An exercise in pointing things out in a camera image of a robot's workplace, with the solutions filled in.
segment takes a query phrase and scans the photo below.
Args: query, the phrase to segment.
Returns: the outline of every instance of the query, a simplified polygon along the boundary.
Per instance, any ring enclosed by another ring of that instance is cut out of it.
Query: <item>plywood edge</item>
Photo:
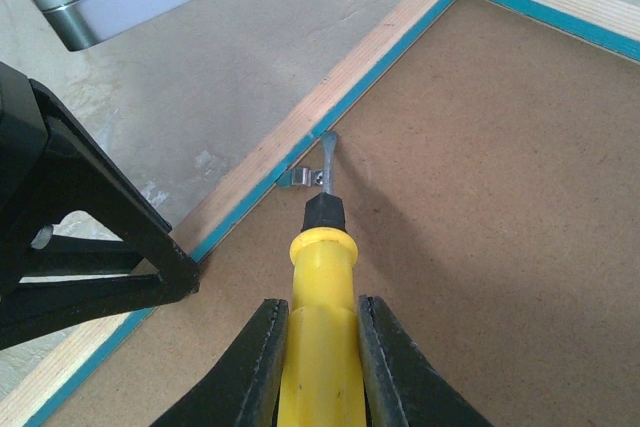
[[[453,0],[404,0],[172,232],[201,260]],[[0,403],[0,425],[40,425],[150,310],[80,325]]]
[[[491,0],[634,60],[640,8],[620,0]]]

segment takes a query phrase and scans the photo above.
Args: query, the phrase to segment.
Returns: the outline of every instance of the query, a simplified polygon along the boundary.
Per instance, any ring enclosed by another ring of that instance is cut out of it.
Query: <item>yellow screwdriver handle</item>
[[[291,244],[293,305],[280,384],[278,427],[366,425],[353,266],[345,232],[316,227]]]

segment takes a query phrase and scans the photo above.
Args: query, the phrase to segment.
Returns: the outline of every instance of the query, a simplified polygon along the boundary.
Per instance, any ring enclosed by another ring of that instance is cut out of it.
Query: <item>brown fiberboard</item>
[[[357,292],[496,425],[640,424],[639,98],[637,64],[458,0],[336,127]],[[289,298],[313,194],[272,191],[49,424],[166,410]]]

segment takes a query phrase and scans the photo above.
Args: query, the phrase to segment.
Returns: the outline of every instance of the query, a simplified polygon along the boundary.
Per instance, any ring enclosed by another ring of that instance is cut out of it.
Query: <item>concrete floor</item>
[[[0,61],[51,88],[173,224],[400,0],[196,0],[69,53],[29,0],[0,0]],[[85,218],[83,236],[104,232]],[[0,398],[62,339],[0,352]]]

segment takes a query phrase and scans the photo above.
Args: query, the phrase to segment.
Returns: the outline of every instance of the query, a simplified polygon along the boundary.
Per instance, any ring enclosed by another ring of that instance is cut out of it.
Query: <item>teal painted edge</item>
[[[111,353],[118,348],[120,342],[127,338],[127,336],[135,330],[135,328],[142,322],[153,309],[137,310],[132,312],[125,319],[125,321],[116,329],[116,331],[109,336],[104,343],[98,347],[98,349],[89,357],[84,364],[80,366],[78,370],[67,380],[62,387],[60,387],[55,394],[47,400],[40,409],[33,414],[33,416],[25,424],[28,427],[38,427],[45,423],[51,414],[53,414],[62,403],[76,390],[84,380],[91,375],[91,373],[98,368],[98,366],[107,358]]]
[[[557,27],[564,32],[580,37],[592,44],[604,47],[618,54],[640,61],[640,42],[573,15],[560,12],[533,0],[490,0],[520,14],[533,17],[545,24]]]
[[[271,188],[278,178],[320,135],[330,128],[358,98],[415,42],[454,0],[438,0],[435,5],[387,52],[382,59],[300,140],[289,154],[240,202],[218,227],[191,253],[200,262],[207,253],[237,224],[251,207]],[[153,309],[129,314],[124,323],[82,364],[58,391],[29,419],[28,427],[42,425],[91,373],[118,347]]]
[[[192,252],[199,262],[224,235],[257,203],[278,178],[300,155],[315,142],[320,134],[333,125],[353,103],[415,42],[454,0],[438,0],[393,48],[325,115],[293,150],[267,175],[251,193],[240,202],[227,218]],[[634,60],[640,61],[640,42],[616,34],[569,14],[546,7],[532,0],[490,0],[526,16],[553,25],[565,32],[581,37]],[[123,324],[87,359],[69,380],[29,419],[27,426],[42,425],[53,412],[75,391],[84,380],[118,347],[150,313],[152,309],[131,313]]]

